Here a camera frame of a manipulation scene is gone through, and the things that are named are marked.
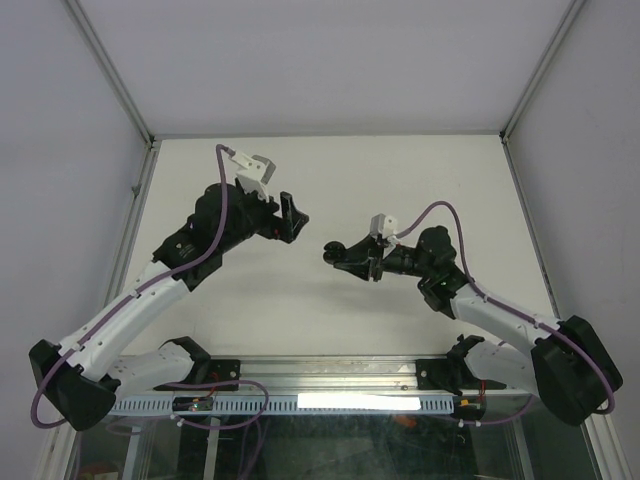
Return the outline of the black charging case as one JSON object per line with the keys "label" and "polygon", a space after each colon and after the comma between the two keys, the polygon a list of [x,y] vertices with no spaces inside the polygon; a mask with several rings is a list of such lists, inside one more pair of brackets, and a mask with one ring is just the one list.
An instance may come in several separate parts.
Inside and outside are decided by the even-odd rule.
{"label": "black charging case", "polygon": [[328,265],[341,263],[344,259],[346,247],[339,241],[330,241],[324,246],[323,260]]}

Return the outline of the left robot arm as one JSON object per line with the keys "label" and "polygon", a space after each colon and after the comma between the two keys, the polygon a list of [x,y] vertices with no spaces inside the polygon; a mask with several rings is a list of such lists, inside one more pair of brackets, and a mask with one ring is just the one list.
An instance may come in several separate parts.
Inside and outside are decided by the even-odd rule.
{"label": "left robot arm", "polygon": [[82,432],[130,395],[172,384],[203,388],[211,356],[188,336],[138,356],[122,352],[161,313],[221,268],[226,252],[255,235],[290,244],[308,221],[287,192],[262,199],[239,184],[209,186],[185,225],[164,240],[127,290],[60,342],[41,340],[31,348],[37,395]]}

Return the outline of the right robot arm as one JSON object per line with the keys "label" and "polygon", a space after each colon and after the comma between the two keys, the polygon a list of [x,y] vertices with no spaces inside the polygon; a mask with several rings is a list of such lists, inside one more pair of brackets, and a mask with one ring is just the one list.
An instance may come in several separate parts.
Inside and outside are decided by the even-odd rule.
{"label": "right robot arm", "polygon": [[413,247],[368,235],[351,247],[337,241],[323,259],[364,281],[386,273],[417,278],[417,288],[435,312],[495,337],[461,335],[444,359],[429,367],[427,381],[460,395],[492,381],[538,398],[559,420],[578,426],[611,407],[623,378],[591,324],[536,316],[481,291],[456,265],[457,252],[443,226],[424,230]]}

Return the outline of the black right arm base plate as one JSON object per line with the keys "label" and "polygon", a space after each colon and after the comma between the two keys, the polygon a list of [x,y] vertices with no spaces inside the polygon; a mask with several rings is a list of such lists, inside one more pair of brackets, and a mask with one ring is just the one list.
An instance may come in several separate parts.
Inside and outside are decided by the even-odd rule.
{"label": "black right arm base plate", "polygon": [[421,391],[444,390],[461,395],[466,390],[479,391],[482,386],[487,390],[507,388],[503,383],[474,377],[463,363],[450,361],[446,357],[417,359],[415,377],[417,389]]}

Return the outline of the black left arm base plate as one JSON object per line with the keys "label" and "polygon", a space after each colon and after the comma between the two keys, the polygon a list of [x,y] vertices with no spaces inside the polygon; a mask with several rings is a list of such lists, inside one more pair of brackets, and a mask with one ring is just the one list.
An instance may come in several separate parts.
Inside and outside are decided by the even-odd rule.
{"label": "black left arm base plate", "polygon": [[238,359],[205,359],[193,361],[179,359],[167,362],[160,371],[161,382],[155,391],[172,391],[172,384],[180,384],[179,390],[209,391],[212,383],[238,380],[241,362]]}

